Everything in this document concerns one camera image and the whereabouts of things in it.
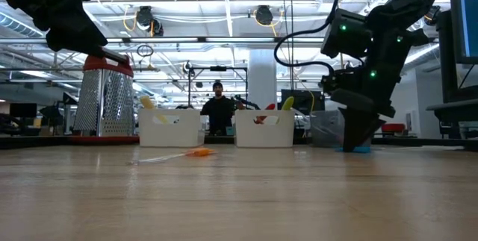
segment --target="desk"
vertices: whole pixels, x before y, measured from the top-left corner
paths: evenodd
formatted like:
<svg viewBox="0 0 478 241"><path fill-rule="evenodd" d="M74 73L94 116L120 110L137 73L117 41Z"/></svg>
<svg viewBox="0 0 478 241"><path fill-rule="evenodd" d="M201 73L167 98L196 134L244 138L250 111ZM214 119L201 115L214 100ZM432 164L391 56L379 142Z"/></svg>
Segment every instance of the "desk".
<svg viewBox="0 0 478 241"><path fill-rule="evenodd" d="M4 150L1 240L476 240L477 153L209 147Z"/></svg>

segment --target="white column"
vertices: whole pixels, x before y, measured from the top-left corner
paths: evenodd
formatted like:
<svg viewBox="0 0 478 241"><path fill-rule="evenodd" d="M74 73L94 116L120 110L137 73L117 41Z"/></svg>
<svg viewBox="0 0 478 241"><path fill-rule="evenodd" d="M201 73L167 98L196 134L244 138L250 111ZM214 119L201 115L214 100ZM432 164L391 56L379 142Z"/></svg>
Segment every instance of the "white column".
<svg viewBox="0 0 478 241"><path fill-rule="evenodd" d="M277 102L277 67L273 54L273 50L251 50L249 54L249 101L261 109Z"/></svg>

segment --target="black clothing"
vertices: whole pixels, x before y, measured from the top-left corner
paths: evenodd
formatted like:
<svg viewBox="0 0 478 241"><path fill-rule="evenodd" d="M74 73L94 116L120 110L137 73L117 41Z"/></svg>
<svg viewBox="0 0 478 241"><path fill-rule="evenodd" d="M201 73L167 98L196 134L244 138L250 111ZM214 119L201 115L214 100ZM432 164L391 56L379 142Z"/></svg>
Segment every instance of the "black clothing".
<svg viewBox="0 0 478 241"><path fill-rule="evenodd" d="M209 116L209 132L211 135L218 131L225 136L226 127L232 126L231 118L234 113L234 102L225 96L216 99L211 98L202 107L201 115Z"/></svg>

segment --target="blue object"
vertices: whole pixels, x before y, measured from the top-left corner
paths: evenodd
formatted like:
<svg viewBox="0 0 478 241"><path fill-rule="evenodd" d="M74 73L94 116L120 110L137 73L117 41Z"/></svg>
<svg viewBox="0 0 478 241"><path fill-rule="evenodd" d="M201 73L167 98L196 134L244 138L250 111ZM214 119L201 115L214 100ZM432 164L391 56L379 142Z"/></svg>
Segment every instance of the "blue object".
<svg viewBox="0 0 478 241"><path fill-rule="evenodd" d="M466 57L478 57L477 0L460 0Z"/></svg>
<svg viewBox="0 0 478 241"><path fill-rule="evenodd" d="M343 148L337 148L336 151L344 151ZM371 153L372 149L370 147L356 147L352 152L356 153Z"/></svg>
<svg viewBox="0 0 478 241"><path fill-rule="evenodd" d="M234 128L231 126L226 127L226 134L228 136L234 136Z"/></svg>

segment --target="red object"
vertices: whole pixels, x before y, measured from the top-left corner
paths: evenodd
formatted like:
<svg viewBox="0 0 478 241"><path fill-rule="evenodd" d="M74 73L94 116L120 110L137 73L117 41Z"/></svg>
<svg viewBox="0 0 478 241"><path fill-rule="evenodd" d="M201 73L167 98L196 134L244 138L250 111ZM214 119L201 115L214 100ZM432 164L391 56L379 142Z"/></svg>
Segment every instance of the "red object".
<svg viewBox="0 0 478 241"><path fill-rule="evenodd" d="M276 109L276 105L274 103L272 104L269 104L269 106L267 106L265 108L266 110L275 110ZM255 124L261 124L265 119L267 118L267 116L257 116L256 120L254 121Z"/></svg>
<svg viewBox="0 0 478 241"><path fill-rule="evenodd" d="M83 65L83 71L95 70L95 69L107 69L115 72L120 72L124 75L134 77L133 69L129 65L129 58L125 56L126 63L119 63L113 60L109 60L105 57L97 58L92 55L88 55Z"/></svg>
<svg viewBox="0 0 478 241"><path fill-rule="evenodd" d="M402 133L405 130L404 124L385 124L382 125L382 132Z"/></svg>

